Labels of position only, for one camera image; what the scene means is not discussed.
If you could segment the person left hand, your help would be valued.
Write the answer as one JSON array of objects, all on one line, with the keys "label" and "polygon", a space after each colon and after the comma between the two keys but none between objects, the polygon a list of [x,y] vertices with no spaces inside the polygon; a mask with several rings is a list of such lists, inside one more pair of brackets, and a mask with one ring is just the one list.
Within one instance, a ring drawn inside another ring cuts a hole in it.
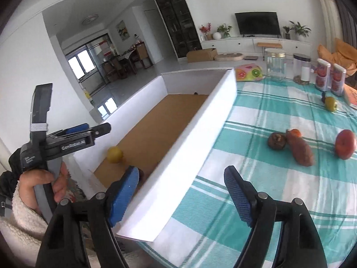
[{"label": "person left hand", "polygon": [[41,215],[34,187],[36,185],[50,184],[56,203],[60,202],[67,192],[68,169],[64,162],[60,167],[59,177],[55,180],[53,175],[46,170],[25,171],[19,178],[19,196],[24,204],[37,214]]}]

